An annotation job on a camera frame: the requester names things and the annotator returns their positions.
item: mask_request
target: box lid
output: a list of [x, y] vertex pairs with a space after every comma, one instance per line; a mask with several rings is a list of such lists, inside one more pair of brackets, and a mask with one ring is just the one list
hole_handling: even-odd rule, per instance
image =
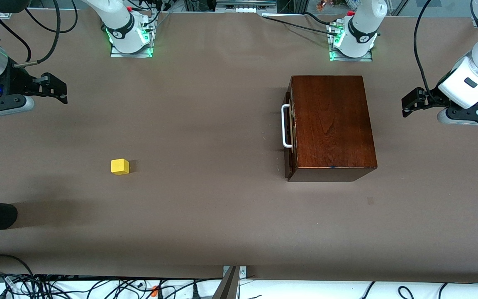
[[361, 76], [292, 76], [299, 168], [377, 168]]

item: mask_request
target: box handle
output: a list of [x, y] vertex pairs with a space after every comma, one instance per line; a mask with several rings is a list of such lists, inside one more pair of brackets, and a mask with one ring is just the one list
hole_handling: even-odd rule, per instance
[[285, 108], [289, 108], [290, 109], [290, 104], [283, 104], [281, 106], [281, 140], [283, 141], [283, 146], [285, 146], [286, 148], [292, 148], [293, 145], [292, 144], [288, 144], [287, 141], [285, 140], [285, 113], [284, 113], [284, 110]]

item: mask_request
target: brown table surface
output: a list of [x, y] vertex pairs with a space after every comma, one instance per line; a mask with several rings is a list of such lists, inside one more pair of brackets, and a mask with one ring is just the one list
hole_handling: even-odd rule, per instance
[[[53, 11], [34, 11], [54, 28]], [[63, 28], [73, 12], [62, 13]], [[305, 17], [288, 21], [320, 28]], [[33, 50], [53, 34], [7, 21]], [[68, 84], [69, 104], [37, 98], [0, 118], [0, 202], [17, 203], [0, 253], [37, 273], [219, 276], [251, 265], [272, 279], [478, 282], [478, 127], [438, 108], [403, 119], [422, 86], [415, 19], [388, 17], [372, 63], [331, 62], [323, 34], [254, 14], [173, 14], [151, 59], [112, 59], [87, 9], [53, 56], [28, 68]], [[0, 27], [13, 59], [23, 46]], [[433, 85], [478, 40], [468, 18], [424, 19]], [[379, 168], [350, 183], [284, 178], [280, 106], [290, 76], [361, 75]], [[136, 172], [110, 173], [110, 160]], [[0, 270], [23, 271], [11, 261]]]

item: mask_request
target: brown wooden box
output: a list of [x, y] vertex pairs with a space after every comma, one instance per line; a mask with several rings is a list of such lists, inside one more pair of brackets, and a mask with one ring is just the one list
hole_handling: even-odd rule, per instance
[[292, 76], [281, 114], [289, 181], [355, 181], [377, 168], [361, 76]]

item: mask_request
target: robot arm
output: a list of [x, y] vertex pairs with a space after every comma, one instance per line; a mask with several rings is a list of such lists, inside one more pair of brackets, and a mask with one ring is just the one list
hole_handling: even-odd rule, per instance
[[348, 57], [362, 57], [373, 47], [377, 30], [387, 15], [385, 0], [361, 0], [353, 16], [342, 19], [344, 34], [334, 47]]
[[[471, 2], [478, 25], [478, 0]], [[441, 123], [478, 125], [478, 42], [461, 57], [453, 69], [429, 93], [418, 87], [402, 99], [403, 117], [413, 111], [444, 107], [438, 114]]]
[[[106, 25], [110, 42], [121, 53], [134, 53], [150, 43], [149, 17], [130, 11], [122, 0], [84, 0]], [[0, 0], [0, 12], [17, 13], [27, 7], [29, 0]], [[66, 84], [50, 73], [40, 78], [28, 74], [7, 56], [0, 47], [0, 116], [31, 110], [31, 96], [54, 97], [64, 104]]]
[[135, 53], [150, 43], [149, 17], [129, 10], [122, 0], [82, 0], [91, 6], [106, 26], [112, 45], [121, 53]]

